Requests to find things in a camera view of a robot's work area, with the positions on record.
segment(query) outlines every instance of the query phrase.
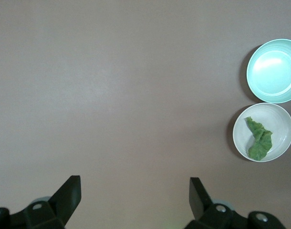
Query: teal bowl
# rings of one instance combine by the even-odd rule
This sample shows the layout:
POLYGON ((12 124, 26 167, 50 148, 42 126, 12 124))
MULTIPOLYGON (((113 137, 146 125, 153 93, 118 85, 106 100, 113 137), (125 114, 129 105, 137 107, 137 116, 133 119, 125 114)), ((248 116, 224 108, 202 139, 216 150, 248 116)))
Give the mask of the teal bowl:
POLYGON ((273 104, 291 100, 291 40, 260 46, 247 66, 247 83, 259 99, 273 104))

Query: bowl containing green leaf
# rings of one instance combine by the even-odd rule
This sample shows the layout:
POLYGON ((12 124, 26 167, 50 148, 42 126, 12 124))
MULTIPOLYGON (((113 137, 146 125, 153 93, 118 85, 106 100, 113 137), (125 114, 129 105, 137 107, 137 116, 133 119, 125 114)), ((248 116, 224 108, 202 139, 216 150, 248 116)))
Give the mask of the bowl containing green leaf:
POLYGON ((237 118, 233 141, 237 150, 251 161, 274 160, 291 145, 291 116, 276 104, 252 105, 237 118))

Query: bowl rim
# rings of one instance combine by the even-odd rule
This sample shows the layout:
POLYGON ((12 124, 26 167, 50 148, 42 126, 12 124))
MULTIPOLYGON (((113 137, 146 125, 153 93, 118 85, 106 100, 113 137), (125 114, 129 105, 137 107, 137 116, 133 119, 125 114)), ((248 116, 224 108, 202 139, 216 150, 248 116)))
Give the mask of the bowl rim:
POLYGON ((258 103, 258 104, 250 105, 250 106, 247 107, 244 111, 241 112, 241 114, 237 117, 237 119, 236 119, 236 121, 235 121, 235 124, 234 124, 234 126, 233 126, 233 129, 232 129, 232 140, 233 140, 233 143, 234 143, 234 145, 235 145, 237 151, 238 151, 238 152, 239 152, 243 157, 245 157, 246 159, 248 159, 248 160, 250 160, 250 161, 254 161, 254 162, 269 162, 269 161, 275 160, 275 159, 277 159, 278 157, 280 157, 281 155, 283 155, 283 154, 284 154, 284 153, 289 149, 289 147, 290 147, 290 145, 291 145, 291 141, 290 141, 290 142, 289 142, 289 145, 286 147, 286 149, 285 149, 281 154, 279 154, 278 156, 276 156, 276 157, 274 157, 274 158, 272 158, 272 159, 264 160, 264 161, 257 161, 257 160, 254 160, 254 159, 248 157, 248 155, 244 155, 241 151, 239 151, 238 146, 237 146, 237 144, 236 144, 236 140, 235 140, 235 127, 236 127, 237 123, 239 122, 239 119, 242 117, 243 113, 244 113, 245 111, 247 111, 248 109, 250 109, 250 108, 252 108, 252 107, 255 107, 255 106, 263 105, 263 104, 269 104, 269 105, 273 105, 273 106, 276 106, 276 107, 278 107, 278 108, 281 108, 281 110, 283 110, 283 111, 285 112, 285 114, 286 114, 286 115, 290 118, 290 120, 291 120, 291 115, 290 115, 290 114, 289 114, 289 113, 288 113, 288 112, 287 112, 283 107, 281 107, 281 106, 279 106, 279 105, 277 105, 277 104, 274 104, 274 103, 258 103))
POLYGON ((274 39, 274 40, 271 40, 271 41, 268 41, 268 42, 265 42, 264 44, 262 44, 260 47, 258 47, 256 49, 256 51, 252 54, 252 56, 250 57, 249 59, 249 62, 247 64, 247 68, 246 68, 246 80, 247 80, 247 84, 250 88, 250 90, 252 91, 252 93, 257 97, 259 98, 260 100, 264 101, 264 102, 267 102, 267 103, 271 103, 271 104, 281 104, 281 103, 286 103, 288 101, 291 100, 290 99, 287 99, 287 100, 283 100, 281 102, 272 102, 272 101, 269 101, 269 100, 266 100, 266 99, 263 99, 263 98, 260 98, 259 96, 256 95, 255 91, 252 89, 252 87, 250 86, 250 79, 249 79, 249 69, 251 68, 251 60, 253 60, 255 58, 255 55, 259 52, 259 50, 263 47, 263 46, 266 46, 268 45, 269 43, 272 43, 272 42, 279 42, 279 41, 286 41, 286 42, 291 42, 290 39, 286 39, 286 38, 278 38, 278 39, 274 39))

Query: leafy vegetable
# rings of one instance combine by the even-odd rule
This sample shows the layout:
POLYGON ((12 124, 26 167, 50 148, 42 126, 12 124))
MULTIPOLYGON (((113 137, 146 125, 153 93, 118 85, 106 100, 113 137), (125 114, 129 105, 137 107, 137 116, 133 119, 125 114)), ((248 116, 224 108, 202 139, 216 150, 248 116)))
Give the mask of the leafy vegetable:
POLYGON ((261 123, 253 121, 251 117, 247 117, 245 120, 255 138, 254 145, 249 148, 249 157, 261 161, 272 147, 272 132, 266 130, 261 123))

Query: gray table surface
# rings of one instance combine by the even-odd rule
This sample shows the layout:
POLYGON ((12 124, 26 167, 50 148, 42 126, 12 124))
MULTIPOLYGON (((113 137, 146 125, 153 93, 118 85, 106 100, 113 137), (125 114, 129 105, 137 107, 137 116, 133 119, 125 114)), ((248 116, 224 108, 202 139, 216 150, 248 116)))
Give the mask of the gray table surface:
MULTIPOLYGON (((291 146, 232 141, 259 45, 291 39, 291 0, 0 0, 0 206, 81 175, 67 229, 182 229, 190 177, 291 229, 291 146)), ((280 104, 291 115, 291 101, 280 104)))

